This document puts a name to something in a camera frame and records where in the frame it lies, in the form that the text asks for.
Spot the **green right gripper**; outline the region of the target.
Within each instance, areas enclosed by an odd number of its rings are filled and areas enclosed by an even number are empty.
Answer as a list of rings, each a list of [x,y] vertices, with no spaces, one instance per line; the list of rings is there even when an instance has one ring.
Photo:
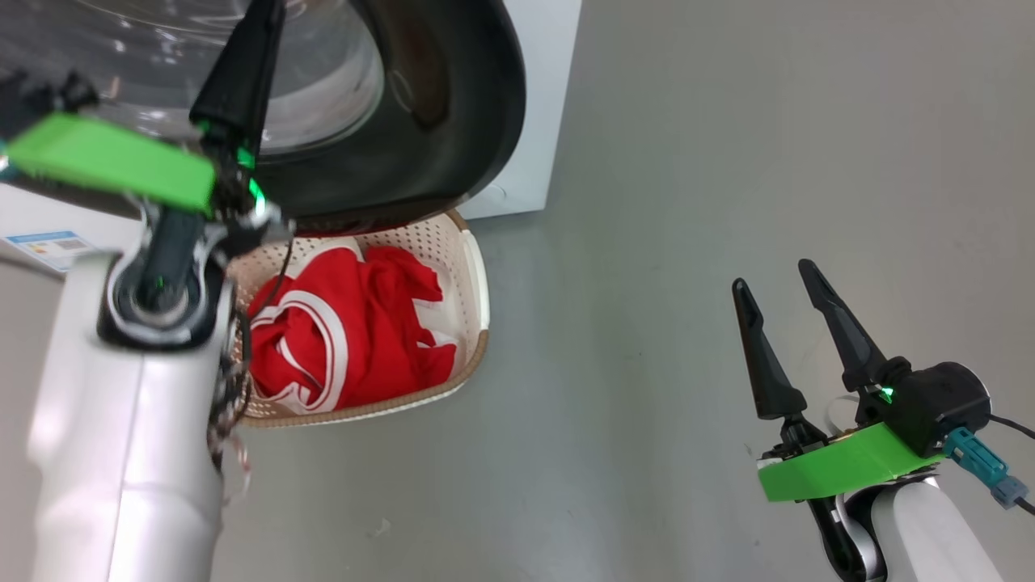
[[[826,321],[842,361],[842,384],[849,391],[879,384],[887,358],[873,343],[849,305],[809,259],[798,262],[809,300]],[[732,283],[746,368],[761,420],[787,419],[805,412],[805,396],[792,387],[783,366],[764,331],[764,314],[744,279]],[[758,481],[772,504],[820,500],[901,478],[941,462],[945,454],[921,457],[906,445],[888,424],[858,428],[812,452],[758,468]]]

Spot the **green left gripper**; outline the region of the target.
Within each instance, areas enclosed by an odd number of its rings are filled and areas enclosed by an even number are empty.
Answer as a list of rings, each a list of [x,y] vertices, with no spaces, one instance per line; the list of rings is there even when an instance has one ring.
[[[259,153],[285,19],[285,1],[252,1],[193,100],[189,121],[233,154]],[[51,113],[3,154],[30,178],[134,199],[152,221],[174,211],[259,242],[294,231],[244,168],[102,120]]]

